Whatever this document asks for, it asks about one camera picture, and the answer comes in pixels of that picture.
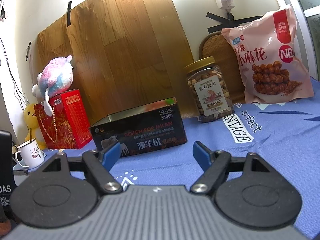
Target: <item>jar of cashews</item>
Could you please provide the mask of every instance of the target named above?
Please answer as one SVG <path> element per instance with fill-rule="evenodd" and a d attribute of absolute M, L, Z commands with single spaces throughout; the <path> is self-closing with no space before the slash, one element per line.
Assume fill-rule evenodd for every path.
<path fill-rule="evenodd" d="M 190 92 L 202 122 L 233 114 L 234 108 L 221 70 L 214 57 L 206 57 L 184 68 Z"/>

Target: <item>pink snack bag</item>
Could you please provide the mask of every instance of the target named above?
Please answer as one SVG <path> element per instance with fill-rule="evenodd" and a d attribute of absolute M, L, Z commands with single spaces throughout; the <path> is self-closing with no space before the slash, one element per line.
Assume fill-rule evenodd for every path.
<path fill-rule="evenodd" d="M 245 26 L 221 31 L 237 55 L 246 103 L 284 103 L 314 95 L 307 69 L 294 56 L 296 28 L 287 5 Z"/>

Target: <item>pink and blue plush toy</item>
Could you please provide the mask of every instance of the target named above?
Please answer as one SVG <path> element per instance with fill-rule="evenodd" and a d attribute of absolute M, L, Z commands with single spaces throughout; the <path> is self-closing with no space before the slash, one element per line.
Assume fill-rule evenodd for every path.
<path fill-rule="evenodd" d="M 38 75 L 38 84 L 32 88 L 32 94 L 44 102 L 44 111 L 52 116 L 52 107 L 49 99 L 65 92 L 73 82 L 73 67 L 70 64 L 72 56 L 54 58 Z"/>

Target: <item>gray ribbed surface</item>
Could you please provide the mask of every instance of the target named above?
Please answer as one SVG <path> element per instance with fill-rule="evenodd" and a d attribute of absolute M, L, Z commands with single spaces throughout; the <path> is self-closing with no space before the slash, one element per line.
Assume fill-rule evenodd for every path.
<path fill-rule="evenodd" d="M 272 232 L 240 228 L 219 215 L 208 197 L 184 186 L 154 188 L 129 186 L 120 195 L 105 196 L 77 224 L 59 229 L 20 225 L 4 240 L 306 240 L 293 227 Z"/>

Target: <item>yellow plush duck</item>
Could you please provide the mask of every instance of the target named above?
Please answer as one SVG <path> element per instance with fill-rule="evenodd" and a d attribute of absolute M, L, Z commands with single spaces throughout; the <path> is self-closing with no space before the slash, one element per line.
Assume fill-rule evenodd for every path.
<path fill-rule="evenodd" d="M 24 112 L 23 112 L 24 121 L 29 128 L 29 133 L 25 138 L 25 142 L 30 140 L 30 129 L 31 129 L 31 137 L 32 137 L 31 139 L 36 138 L 39 148 L 43 150 L 47 148 L 47 145 L 44 141 L 43 135 L 39 127 L 39 123 L 36 117 L 36 112 L 35 112 L 35 109 L 33 108 L 34 105 L 35 104 L 27 105 L 26 109 L 24 109 Z"/>

